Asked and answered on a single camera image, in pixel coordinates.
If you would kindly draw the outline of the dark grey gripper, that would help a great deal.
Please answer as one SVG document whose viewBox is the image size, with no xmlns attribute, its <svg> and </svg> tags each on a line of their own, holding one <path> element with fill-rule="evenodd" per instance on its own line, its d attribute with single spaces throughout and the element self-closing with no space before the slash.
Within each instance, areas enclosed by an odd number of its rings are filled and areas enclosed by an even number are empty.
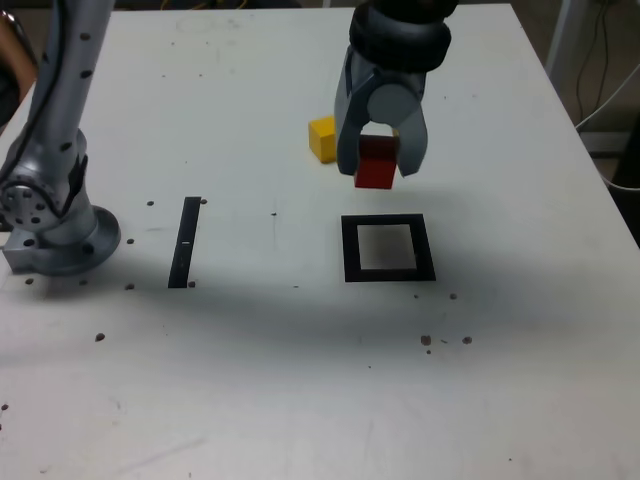
<svg viewBox="0 0 640 480">
<path fill-rule="evenodd" d="M 372 78 L 387 83 L 372 92 Z M 339 171 L 353 176 L 359 166 L 359 141 L 371 120 L 398 133 L 396 163 L 400 174 L 416 174 L 428 146 L 428 132 L 418 96 L 423 96 L 426 75 L 384 69 L 348 47 L 334 102 L 336 160 Z"/>
</svg>

